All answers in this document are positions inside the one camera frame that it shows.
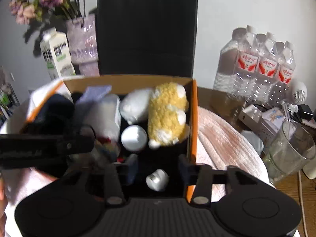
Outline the person left hand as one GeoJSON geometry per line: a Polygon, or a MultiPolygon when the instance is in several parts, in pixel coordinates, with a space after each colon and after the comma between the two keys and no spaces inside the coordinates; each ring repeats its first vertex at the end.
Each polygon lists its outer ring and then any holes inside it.
{"type": "Polygon", "coordinates": [[[7,216],[5,214],[5,209],[7,207],[8,201],[5,195],[5,182],[1,174],[0,178],[0,236],[5,236],[5,224],[7,221],[7,216]]]}

